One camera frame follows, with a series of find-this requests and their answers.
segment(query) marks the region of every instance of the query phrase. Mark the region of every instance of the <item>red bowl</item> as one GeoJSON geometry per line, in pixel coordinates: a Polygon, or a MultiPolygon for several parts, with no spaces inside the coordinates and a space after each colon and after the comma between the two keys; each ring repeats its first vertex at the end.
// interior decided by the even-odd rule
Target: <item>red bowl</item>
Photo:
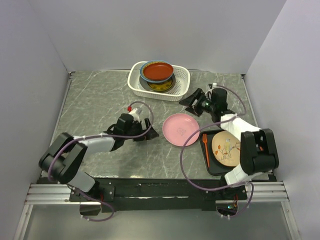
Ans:
{"type": "Polygon", "coordinates": [[[163,81],[172,76],[174,68],[169,63],[155,61],[147,64],[142,72],[143,75],[151,81],[163,81]]]}

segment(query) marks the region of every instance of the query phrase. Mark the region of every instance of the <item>plastic basket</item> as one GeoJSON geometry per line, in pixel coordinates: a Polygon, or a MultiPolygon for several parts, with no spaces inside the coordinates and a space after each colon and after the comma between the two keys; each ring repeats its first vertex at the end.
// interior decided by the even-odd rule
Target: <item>plastic basket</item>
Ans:
{"type": "Polygon", "coordinates": [[[146,61],[137,62],[131,68],[128,77],[128,86],[133,90],[134,94],[140,97],[159,99],[165,101],[177,102],[182,99],[182,97],[187,93],[190,85],[190,73],[189,71],[182,66],[173,66],[173,73],[175,75],[175,85],[174,87],[166,92],[152,92],[144,90],[139,83],[140,79],[140,68],[146,61]]]}

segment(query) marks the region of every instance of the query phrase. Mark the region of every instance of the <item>stacked bowls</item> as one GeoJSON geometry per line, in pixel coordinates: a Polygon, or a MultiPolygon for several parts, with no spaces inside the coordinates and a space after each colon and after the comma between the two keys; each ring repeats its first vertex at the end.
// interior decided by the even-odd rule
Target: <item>stacked bowls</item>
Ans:
{"type": "Polygon", "coordinates": [[[139,83],[146,91],[167,93],[176,84],[174,68],[165,61],[148,61],[140,68],[139,83]]]}

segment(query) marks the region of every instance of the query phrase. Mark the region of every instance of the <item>pink plate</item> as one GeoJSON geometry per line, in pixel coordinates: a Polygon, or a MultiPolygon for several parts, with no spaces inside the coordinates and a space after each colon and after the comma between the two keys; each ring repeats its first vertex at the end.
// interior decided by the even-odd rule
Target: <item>pink plate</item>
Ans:
{"type": "MultiPolygon", "coordinates": [[[[169,143],[182,147],[188,137],[199,129],[197,121],[184,113],[173,114],[168,117],[162,126],[162,131],[165,139],[169,143]]],[[[186,144],[187,146],[193,144],[199,137],[197,132],[186,144]]]]}

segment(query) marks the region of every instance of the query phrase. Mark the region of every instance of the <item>marble table surface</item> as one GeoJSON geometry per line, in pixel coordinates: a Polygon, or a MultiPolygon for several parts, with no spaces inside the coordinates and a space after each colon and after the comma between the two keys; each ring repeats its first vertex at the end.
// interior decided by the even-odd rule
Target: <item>marble table surface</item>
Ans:
{"type": "MultiPolygon", "coordinates": [[[[154,112],[154,129],[160,137],[143,142],[126,140],[124,146],[113,152],[100,152],[85,158],[80,169],[93,177],[107,178],[183,178],[180,164],[180,147],[170,144],[162,133],[162,125],[167,117],[185,113],[185,107],[178,102],[170,102],[136,96],[127,85],[128,71],[76,71],[71,74],[54,138],[63,132],[83,136],[99,134],[116,123],[127,106],[136,100],[144,101],[154,112]]],[[[252,125],[256,121],[248,100],[244,81],[240,74],[219,74],[202,71],[190,72],[190,87],[186,96],[197,88],[206,89],[209,83],[219,83],[232,88],[243,99],[248,113],[244,120],[252,125]]],[[[240,102],[232,93],[228,94],[228,106],[236,113],[242,111],[240,102]]],[[[149,116],[143,108],[141,119],[149,116]]],[[[194,118],[200,126],[211,123],[209,114],[194,118]]],[[[187,175],[194,179],[216,179],[205,167],[199,141],[186,148],[183,165],[187,175]]]]}

